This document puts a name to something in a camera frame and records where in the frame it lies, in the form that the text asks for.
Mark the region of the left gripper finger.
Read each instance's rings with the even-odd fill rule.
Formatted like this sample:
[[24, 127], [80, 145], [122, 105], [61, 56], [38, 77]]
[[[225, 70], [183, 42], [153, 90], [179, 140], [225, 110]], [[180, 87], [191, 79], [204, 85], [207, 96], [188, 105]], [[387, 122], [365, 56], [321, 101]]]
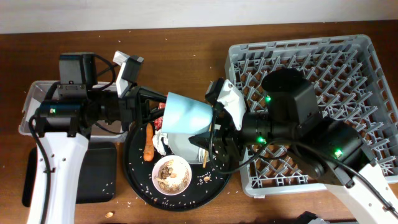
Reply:
[[152, 101], [166, 101], [167, 97], [161, 93], [141, 87], [139, 90], [140, 96], [145, 100]]
[[165, 111], [164, 108], [154, 109], [154, 110], [150, 111], [148, 115], [145, 115], [143, 117], [142, 122], [148, 123], [148, 122], [154, 121], [154, 120], [162, 117], [164, 115], [164, 111]]

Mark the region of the white plastic fork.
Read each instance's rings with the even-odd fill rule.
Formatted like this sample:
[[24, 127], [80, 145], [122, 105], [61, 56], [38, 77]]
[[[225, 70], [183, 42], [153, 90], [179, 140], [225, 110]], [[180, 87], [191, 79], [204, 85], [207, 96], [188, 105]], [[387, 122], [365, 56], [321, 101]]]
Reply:
[[198, 161], [203, 162], [205, 160], [207, 151], [205, 149], [199, 148], [198, 150]]

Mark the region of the wooden chopstick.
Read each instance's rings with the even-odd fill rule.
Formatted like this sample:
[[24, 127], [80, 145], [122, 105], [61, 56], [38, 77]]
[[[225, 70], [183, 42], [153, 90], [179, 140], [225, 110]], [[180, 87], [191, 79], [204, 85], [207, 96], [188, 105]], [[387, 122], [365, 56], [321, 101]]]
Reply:
[[203, 155], [203, 164], [202, 164], [203, 168], [206, 168], [207, 160], [208, 160], [208, 151], [205, 149], [204, 155]]

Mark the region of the light blue plastic cup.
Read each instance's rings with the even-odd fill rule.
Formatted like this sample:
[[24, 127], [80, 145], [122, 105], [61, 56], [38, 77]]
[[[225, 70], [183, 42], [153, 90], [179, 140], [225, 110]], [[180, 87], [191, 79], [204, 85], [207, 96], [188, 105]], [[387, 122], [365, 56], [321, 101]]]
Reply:
[[212, 116], [210, 105], [169, 92], [161, 130], [172, 134], [201, 134], [209, 130]]

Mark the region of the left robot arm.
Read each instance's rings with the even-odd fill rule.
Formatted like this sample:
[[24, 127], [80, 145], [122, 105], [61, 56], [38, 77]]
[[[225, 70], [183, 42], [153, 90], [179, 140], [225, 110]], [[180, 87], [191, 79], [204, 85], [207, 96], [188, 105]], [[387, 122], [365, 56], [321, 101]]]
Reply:
[[29, 118], [37, 168], [28, 223], [73, 223], [81, 165], [92, 127], [120, 121], [122, 132], [161, 117], [150, 101], [166, 96], [136, 83], [144, 59], [117, 51], [110, 62], [95, 53], [65, 53], [60, 79]]

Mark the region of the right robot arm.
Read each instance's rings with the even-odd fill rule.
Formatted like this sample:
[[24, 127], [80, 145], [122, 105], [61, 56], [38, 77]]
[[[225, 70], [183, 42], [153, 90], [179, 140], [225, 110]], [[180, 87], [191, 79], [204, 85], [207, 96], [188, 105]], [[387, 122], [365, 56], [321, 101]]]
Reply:
[[261, 82], [267, 111], [251, 113], [229, 81], [212, 83], [206, 99], [212, 106], [205, 133], [190, 142], [208, 151], [211, 160], [238, 161], [244, 149], [255, 159], [268, 146], [285, 146], [286, 155], [311, 178], [325, 185], [359, 223], [396, 223], [397, 197], [361, 135], [343, 121], [324, 116], [313, 85], [298, 70], [283, 68]]

